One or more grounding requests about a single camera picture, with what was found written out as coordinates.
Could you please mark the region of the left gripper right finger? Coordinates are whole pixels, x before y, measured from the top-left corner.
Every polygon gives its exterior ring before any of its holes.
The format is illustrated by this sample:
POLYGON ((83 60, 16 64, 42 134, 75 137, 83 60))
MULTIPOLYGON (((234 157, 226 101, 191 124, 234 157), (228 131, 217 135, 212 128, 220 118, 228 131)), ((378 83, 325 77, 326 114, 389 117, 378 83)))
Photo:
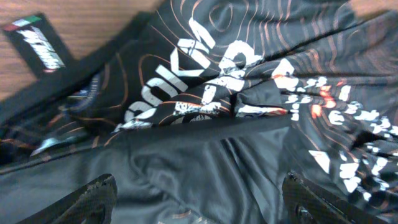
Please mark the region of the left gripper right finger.
POLYGON ((295 172, 287 173, 282 191, 293 224, 388 224, 295 172))

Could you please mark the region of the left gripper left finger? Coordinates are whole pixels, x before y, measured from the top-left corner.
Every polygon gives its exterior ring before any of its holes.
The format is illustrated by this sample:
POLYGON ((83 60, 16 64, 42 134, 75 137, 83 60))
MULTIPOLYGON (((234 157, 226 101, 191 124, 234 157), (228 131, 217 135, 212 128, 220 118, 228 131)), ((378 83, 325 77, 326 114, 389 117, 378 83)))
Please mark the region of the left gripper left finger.
POLYGON ((110 224, 118 188, 111 174, 103 174, 18 224, 110 224))

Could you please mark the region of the black printed cycling jersey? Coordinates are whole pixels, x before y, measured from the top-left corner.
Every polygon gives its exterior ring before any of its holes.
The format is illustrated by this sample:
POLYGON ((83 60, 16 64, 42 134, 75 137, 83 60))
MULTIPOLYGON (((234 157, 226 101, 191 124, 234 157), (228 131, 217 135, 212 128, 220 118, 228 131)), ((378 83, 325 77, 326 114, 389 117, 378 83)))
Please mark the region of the black printed cycling jersey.
POLYGON ((3 28, 37 82, 1 103, 1 222, 103 174, 111 223, 291 223, 295 172, 397 222, 397 12, 165 1, 74 61, 43 14, 3 28))

